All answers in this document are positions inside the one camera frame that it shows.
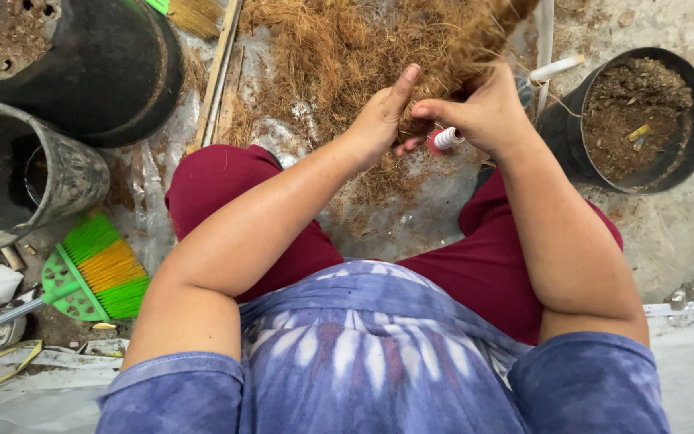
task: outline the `blue tie-dye shirt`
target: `blue tie-dye shirt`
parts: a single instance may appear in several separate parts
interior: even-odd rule
[[[651,351],[606,333],[535,348],[428,279],[354,260],[241,306],[242,363],[137,364],[98,432],[668,432]]]

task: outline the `metal broom handle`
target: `metal broom handle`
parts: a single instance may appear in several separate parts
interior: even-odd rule
[[[17,320],[18,318],[23,317],[25,314],[35,311],[46,304],[47,303],[45,303],[41,297],[36,297],[34,300],[29,301],[22,306],[18,306],[11,311],[5,312],[0,315],[0,327]]]

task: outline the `wooden stick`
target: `wooden stick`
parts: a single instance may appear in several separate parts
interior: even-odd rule
[[[18,254],[18,251],[14,249],[14,247],[3,247],[2,254],[5,256],[7,262],[9,262],[10,268],[12,268],[14,271],[25,270],[25,264],[23,263],[23,260],[20,259],[20,255]]]
[[[240,76],[243,69],[243,57],[245,47],[237,44],[232,47],[232,57],[227,72],[227,81],[224,86],[224,95],[221,96],[221,112],[218,115],[216,123],[216,131],[213,134],[213,140],[221,142],[225,139],[229,128],[232,126],[232,117],[235,115],[235,96],[240,87]],[[229,143],[235,146],[243,143]]]
[[[210,140],[213,136],[212,133],[216,123],[215,115],[217,114],[217,111],[214,112],[214,107],[216,106],[216,96],[218,94],[220,98],[220,90],[223,89],[224,85],[223,77],[221,76],[226,76],[226,67],[222,68],[222,65],[229,60],[228,56],[225,59],[225,54],[227,52],[227,46],[231,46],[231,43],[235,39],[237,19],[239,18],[241,8],[241,0],[229,0],[229,5],[227,5],[227,9],[224,14],[224,24],[221,27],[221,35],[218,38],[216,55],[213,59],[213,65],[210,67],[210,75],[208,76],[205,99],[203,100],[202,107],[200,108],[198,132],[194,138],[194,145],[196,147],[203,147],[205,143],[210,144]]]

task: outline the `black bucket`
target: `black bucket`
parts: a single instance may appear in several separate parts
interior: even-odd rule
[[[97,206],[109,184],[97,151],[0,103],[0,249]]]
[[[94,147],[134,143],[167,120],[183,71],[178,40],[162,14],[143,0],[11,5],[49,13],[40,19],[51,48],[25,68],[13,68],[14,75],[0,72],[0,102]]]
[[[572,116],[561,104],[548,107],[537,120],[537,132],[553,151],[570,181],[598,185],[615,192],[630,194],[658,194],[684,182],[694,172],[694,68],[686,60],[667,49],[638,48],[625,52],[599,66],[575,90],[561,98],[572,113],[583,114],[588,90],[596,77],[625,59],[649,57],[662,62],[666,68],[680,74],[692,90],[692,108],[689,120],[692,126],[689,139],[682,149],[682,134],[673,134],[658,157],[646,169],[630,174],[618,182],[611,182],[594,166],[583,140],[582,118]]]

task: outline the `wooden slat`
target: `wooden slat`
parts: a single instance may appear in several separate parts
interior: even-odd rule
[[[224,83],[224,95],[221,96],[221,112],[218,114],[216,131],[213,134],[213,141],[224,143],[226,135],[232,126],[232,117],[235,115],[235,96],[240,87],[240,77],[243,69],[243,57],[245,47],[237,44],[232,48],[232,57],[229,60],[229,70],[227,80]],[[240,146],[243,143],[230,143]]]
[[[213,65],[210,67],[210,74],[208,75],[207,90],[205,92],[205,99],[203,100],[202,107],[200,108],[200,117],[198,119],[198,131],[194,138],[194,146],[199,149],[202,146],[202,142],[205,139],[205,134],[208,132],[207,127],[209,124],[210,108],[213,106],[214,99],[216,97],[216,90],[218,87],[218,77],[221,69],[221,64],[224,62],[224,56],[227,52],[227,40],[229,39],[230,33],[234,28],[233,20],[236,18],[237,7],[241,4],[240,0],[229,0],[229,5],[225,10],[224,14],[224,24],[221,27],[221,35],[218,38],[218,45],[216,46],[216,55],[213,58]]]

